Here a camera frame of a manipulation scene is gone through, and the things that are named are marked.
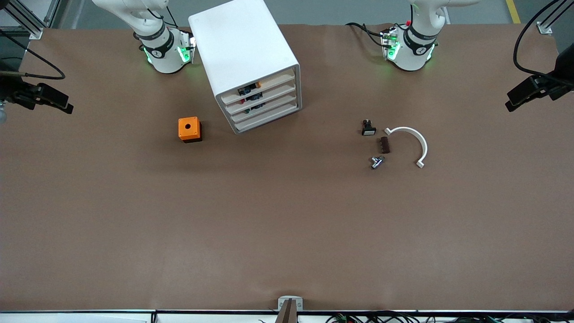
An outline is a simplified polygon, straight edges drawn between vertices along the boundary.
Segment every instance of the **white curved handle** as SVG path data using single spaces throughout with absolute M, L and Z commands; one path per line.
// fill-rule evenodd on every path
M 398 127 L 398 128 L 394 128 L 393 130 L 387 128 L 385 129 L 385 132 L 387 134 L 392 134 L 395 131 L 404 131 L 404 132 L 408 132 L 410 134 L 412 134 L 413 136 L 417 137 L 417 139 L 421 142 L 421 146 L 422 146 L 422 156 L 419 158 L 419 160 L 417 161 L 417 166 L 419 166 L 420 168 L 424 167 L 424 163 L 422 162 L 423 159 L 425 159 L 426 157 L 426 153 L 429 150 L 428 145 L 426 144 L 426 139 L 425 137 L 423 137 L 421 135 L 420 132 L 414 130 L 413 128 L 409 128 L 409 127 Z

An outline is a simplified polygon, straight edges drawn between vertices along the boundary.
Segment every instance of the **silver metal fitting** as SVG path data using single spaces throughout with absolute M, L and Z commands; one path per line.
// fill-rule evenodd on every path
M 385 162 L 385 158 L 383 156 L 371 157 L 371 162 L 373 162 L 371 169 L 376 170 L 382 163 Z

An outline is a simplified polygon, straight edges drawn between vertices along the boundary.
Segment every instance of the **brown table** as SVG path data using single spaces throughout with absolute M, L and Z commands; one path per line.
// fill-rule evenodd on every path
M 304 110 L 239 136 L 201 65 L 159 74 L 130 30 L 46 30 L 31 48 L 75 110 L 7 107 L 0 308 L 570 309 L 574 99 L 506 111 L 521 28 L 446 26 L 403 72 L 357 29 L 282 26 Z M 555 58 L 525 37 L 525 66 Z M 187 116 L 202 143 L 177 138 Z M 364 118 L 418 129 L 426 166 L 399 133 L 371 170 Z

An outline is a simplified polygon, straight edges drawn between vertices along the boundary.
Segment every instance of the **shelf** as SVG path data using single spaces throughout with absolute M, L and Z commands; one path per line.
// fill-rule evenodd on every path
M 269 121 L 279 119 L 290 113 L 297 111 L 297 101 L 291 101 L 287 104 L 280 105 L 274 109 L 264 111 L 253 118 L 244 120 L 235 125 L 238 131 L 242 131 L 247 128 L 255 128 L 256 126 L 263 125 Z
M 253 94 L 257 94 L 261 91 L 265 91 L 265 90 L 270 89 L 272 87 L 278 86 L 279 84 L 283 84 L 283 83 L 288 82 L 294 78 L 295 78 L 295 74 L 293 72 L 293 69 L 290 68 L 286 71 L 283 71 L 283 72 L 280 72 L 278 74 L 274 74 L 268 78 L 262 79 L 260 81 L 261 87 L 258 89 L 253 89 L 251 92 L 249 92 L 246 95 L 239 95 L 239 93 L 237 92 L 237 89 L 223 93 L 221 95 L 221 101 L 225 105 L 230 105 L 231 103 L 233 103 L 235 101 L 239 101 L 239 100 L 244 99 L 246 97 L 249 97 Z
M 243 120 L 258 116 L 258 115 L 264 113 L 265 111 L 275 109 L 276 107 L 278 107 L 280 105 L 284 105 L 284 104 L 291 102 L 295 99 L 296 99 L 295 94 L 283 95 L 283 96 L 278 97 L 274 100 L 270 100 L 270 101 L 265 102 L 264 106 L 262 106 L 258 109 L 255 109 L 255 110 L 251 110 L 251 112 L 249 112 L 249 113 L 243 112 L 243 113 L 239 113 L 239 114 L 234 114 L 233 116 L 231 116 L 231 119 L 236 123 L 241 122 Z
M 243 113 L 245 110 L 259 105 L 263 102 L 267 102 L 269 100 L 273 100 L 278 98 L 284 94 L 291 93 L 295 91 L 295 82 L 290 81 L 288 83 L 283 83 L 279 86 L 273 87 L 272 89 L 268 89 L 263 92 L 263 97 L 254 101 L 245 101 L 245 103 L 241 104 L 239 101 L 234 102 L 233 104 L 226 106 L 225 109 L 229 114 L 237 114 Z

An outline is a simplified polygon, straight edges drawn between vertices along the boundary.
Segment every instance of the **orange cube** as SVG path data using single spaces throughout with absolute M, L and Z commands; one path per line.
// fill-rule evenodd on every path
M 196 143 L 203 140 L 201 122 L 197 117 L 181 118 L 178 122 L 179 138 L 184 143 Z

